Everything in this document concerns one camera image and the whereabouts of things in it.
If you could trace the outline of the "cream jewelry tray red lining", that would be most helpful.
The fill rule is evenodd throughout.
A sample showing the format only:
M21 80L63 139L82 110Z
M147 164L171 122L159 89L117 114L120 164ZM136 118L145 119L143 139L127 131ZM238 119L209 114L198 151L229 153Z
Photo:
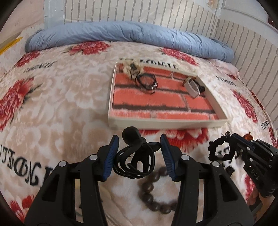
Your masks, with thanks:
M183 82L193 77L205 92L192 98ZM221 127L228 117L196 74L176 68L118 59L110 89L110 126L143 130Z

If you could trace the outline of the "floral bed blanket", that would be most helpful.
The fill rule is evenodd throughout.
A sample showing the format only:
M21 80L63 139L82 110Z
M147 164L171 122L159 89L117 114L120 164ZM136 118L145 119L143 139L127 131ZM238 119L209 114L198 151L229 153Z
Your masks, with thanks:
M263 59L250 72L260 75L252 87L240 76L245 64L234 59L227 63L138 42L89 41L13 59L1 75L1 225L25 225L34 198L58 163L83 161L113 135L119 147L112 172L98 183L107 225L172 225L181 184L168 175L163 134L196 162L218 162L243 196L254 225L277 225L277 190L263 197L244 170L242 155L226 161L234 133L277 148L277 130L257 95L277 73L277 58L268 59L277 51L260 39L250 47ZM228 122L180 130L110 126L110 89L121 58L198 75Z

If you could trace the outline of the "rolled blue quilt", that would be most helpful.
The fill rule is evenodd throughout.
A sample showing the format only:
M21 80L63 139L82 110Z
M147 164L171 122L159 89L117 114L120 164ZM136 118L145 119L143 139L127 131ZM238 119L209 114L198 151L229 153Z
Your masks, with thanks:
M38 30L27 39L25 52L89 41L138 42L227 63L234 59L234 51L217 39L134 21L74 22Z

